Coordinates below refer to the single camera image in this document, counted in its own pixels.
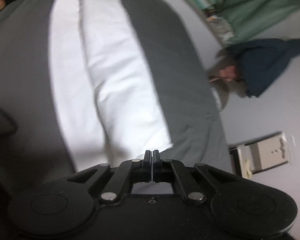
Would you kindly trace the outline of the dark teal hanging jacket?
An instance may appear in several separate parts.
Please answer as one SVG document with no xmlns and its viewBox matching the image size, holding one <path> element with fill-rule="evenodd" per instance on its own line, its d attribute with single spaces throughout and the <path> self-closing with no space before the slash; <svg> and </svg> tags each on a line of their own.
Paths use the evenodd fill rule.
<svg viewBox="0 0 300 240">
<path fill-rule="evenodd" d="M 258 98 L 300 55 L 300 38 L 252 40 L 229 46 L 227 51 L 237 63 L 246 95 Z"/>
</svg>

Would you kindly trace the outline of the grey window shelf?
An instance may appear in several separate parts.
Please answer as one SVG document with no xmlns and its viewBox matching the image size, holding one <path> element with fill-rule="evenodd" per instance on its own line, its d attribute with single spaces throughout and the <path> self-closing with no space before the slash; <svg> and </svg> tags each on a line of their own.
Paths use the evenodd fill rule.
<svg viewBox="0 0 300 240">
<path fill-rule="evenodd" d="M 232 26 L 219 15 L 224 0 L 185 0 L 205 22 L 216 36 L 218 41 L 225 47 L 230 44 L 234 37 Z"/>
</svg>

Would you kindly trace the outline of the grey bed sheet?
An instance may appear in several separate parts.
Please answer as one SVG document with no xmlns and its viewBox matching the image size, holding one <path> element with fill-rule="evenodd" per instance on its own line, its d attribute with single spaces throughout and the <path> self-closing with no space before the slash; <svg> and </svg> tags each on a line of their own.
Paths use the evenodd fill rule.
<svg viewBox="0 0 300 240">
<path fill-rule="evenodd" d="M 211 86 L 179 16 L 162 0 L 121 0 L 153 76 L 173 146 L 186 166 L 231 171 Z M 16 194 L 76 171 L 50 82 L 54 0 L 0 0 L 0 183 Z"/>
</svg>

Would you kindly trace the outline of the beige folding chair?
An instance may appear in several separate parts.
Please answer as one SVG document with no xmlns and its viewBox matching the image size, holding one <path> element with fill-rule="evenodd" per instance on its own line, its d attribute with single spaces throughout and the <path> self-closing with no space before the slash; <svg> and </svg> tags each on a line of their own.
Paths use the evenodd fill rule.
<svg viewBox="0 0 300 240">
<path fill-rule="evenodd" d="M 233 168 L 238 176 L 250 179 L 290 162 L 290 146 L 285 133 L 279 132 L 259 140 L 230 148 Z"/>
</svg>

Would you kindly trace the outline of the white cloth garment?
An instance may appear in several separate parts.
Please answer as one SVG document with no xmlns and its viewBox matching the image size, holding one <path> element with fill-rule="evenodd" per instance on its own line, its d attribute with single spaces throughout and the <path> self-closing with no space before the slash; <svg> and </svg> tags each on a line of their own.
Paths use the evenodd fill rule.
<svg viewBox="0 0 300 240">
<path fill-rule="evenodd" d="M 121 0 L 54 0 L 49 70 L 76 171 L 173 146 L 148 61 Z"/>
</svg>

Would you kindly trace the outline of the woven basket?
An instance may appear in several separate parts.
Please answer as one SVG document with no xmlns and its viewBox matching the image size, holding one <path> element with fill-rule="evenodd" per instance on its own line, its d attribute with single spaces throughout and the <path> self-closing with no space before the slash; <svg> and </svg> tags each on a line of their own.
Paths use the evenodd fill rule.
<svg viewBox="0 0 300 240">
<path fill-rule="evenodd" d="M 211 91 L 219 112 L 222 112 L 228 104 L 230 93 L 224 81 L 217 78 L 212 78 L 209 81 Z"/>
</svg>

